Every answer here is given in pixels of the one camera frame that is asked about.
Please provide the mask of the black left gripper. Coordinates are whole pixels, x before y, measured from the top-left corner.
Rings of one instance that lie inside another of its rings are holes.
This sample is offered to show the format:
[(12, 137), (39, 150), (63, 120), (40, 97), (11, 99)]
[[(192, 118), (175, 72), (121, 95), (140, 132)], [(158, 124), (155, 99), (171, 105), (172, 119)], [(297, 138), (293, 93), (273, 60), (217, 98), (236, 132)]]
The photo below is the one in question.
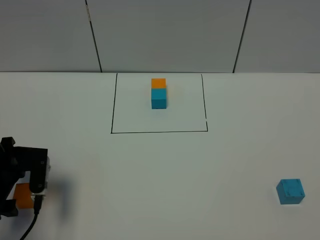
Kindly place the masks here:
[(7, 199), (16, 182), (25, 177), (30, 168), (16, 157), (13, 137), (3, 137), (0, 141), (0, 216), (17, 217), (19, 211), (15, 199)]

